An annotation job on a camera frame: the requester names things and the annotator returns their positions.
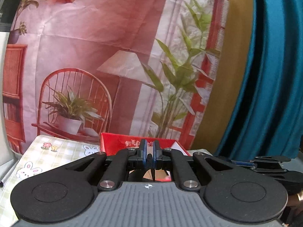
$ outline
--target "blue curtain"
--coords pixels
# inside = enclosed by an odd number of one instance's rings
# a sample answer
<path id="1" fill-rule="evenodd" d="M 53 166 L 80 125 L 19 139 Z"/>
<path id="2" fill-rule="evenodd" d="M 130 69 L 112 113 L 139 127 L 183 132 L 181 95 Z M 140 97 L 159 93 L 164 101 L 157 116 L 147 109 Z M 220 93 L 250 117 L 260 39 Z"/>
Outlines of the blue curtain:
<path id="1" fill-rule="evenodd" d="M 246 70 L 216 155 L 295 158 L 303 135 L 303 0 L 254 0 Z"/>

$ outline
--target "tablecloth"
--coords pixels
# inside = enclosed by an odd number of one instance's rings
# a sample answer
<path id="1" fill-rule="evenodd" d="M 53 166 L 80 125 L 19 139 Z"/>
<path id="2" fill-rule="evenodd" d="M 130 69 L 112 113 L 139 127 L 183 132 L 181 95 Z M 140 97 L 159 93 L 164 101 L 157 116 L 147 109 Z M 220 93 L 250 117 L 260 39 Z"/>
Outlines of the tablecloth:
<path id="1" fill-rule="evenodd" d="M 23 179 L 46 172 L 99 151 L 99 146 L 39 135 L 18 162 L 0 196 L 0 227 L 9 227 L 18 219 L 10 203 L 10 194 Z"/>

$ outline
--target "gray ribbed panel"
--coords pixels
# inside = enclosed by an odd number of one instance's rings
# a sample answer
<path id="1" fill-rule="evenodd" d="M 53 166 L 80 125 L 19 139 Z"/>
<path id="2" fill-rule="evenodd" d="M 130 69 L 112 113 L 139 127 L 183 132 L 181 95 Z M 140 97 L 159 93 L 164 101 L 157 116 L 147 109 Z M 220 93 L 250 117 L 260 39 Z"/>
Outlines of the gray ribbed panel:
<path id="1" fill-rule="evenodd" d="M 81 215 L 50 227 L 240 227 L 213 214 L 199 195 L 178 189 L 175 183 L 123 183 L 120 189 L 102 192 Z M 19 221 L 15 227 L 46 227 Z M 281 227 L 278 221 L 259 227 Z"/>

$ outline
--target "wooden rocking chair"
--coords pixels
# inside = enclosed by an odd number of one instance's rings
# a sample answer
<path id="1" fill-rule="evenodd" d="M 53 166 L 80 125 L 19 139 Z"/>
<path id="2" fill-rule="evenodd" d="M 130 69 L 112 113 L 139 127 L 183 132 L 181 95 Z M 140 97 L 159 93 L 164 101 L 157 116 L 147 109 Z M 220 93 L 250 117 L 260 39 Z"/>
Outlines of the wooden rocking chair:
<path id="1" fill-rule="evenodd" d="M 92 121 L 86 121 L 82 128 L 93 129 L 98 136 L 90 136 L 80 131 L 73 135 L 60 130 L 56 126 L 56 114 L 51 113 L 51 108 L 43 102 L 54 102 L 55 91 L 67 93 L 67 88 L 80 98 L 88 100 L 91 106 L 97 109 L 97 114 L 102 119 L 93 118 Z M 88 142 L 98 144 L 101 132 L 106 132 L 112 117 L 112 100 L 104 84 L 95 76 L 81 69 L 64 68 L 57 70 L 46 77 L 43 81 L 40 91 L 37 123 L 32 126 L 37 127 L 37 135 L 41 131 L 49 135 L 74 140 L 79 142 Z"/>

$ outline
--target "purple pot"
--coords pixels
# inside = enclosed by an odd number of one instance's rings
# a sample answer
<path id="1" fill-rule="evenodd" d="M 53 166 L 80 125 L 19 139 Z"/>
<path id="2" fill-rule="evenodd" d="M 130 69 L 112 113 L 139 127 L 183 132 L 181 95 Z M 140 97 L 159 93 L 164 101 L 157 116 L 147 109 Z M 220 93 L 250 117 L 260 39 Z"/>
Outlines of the purple pot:
<path id="1" fill-rule="evenodd" d="M 16 44 L 20 36 L 20 31 L 18 29 L 10 31 L 8 44 Z"/>

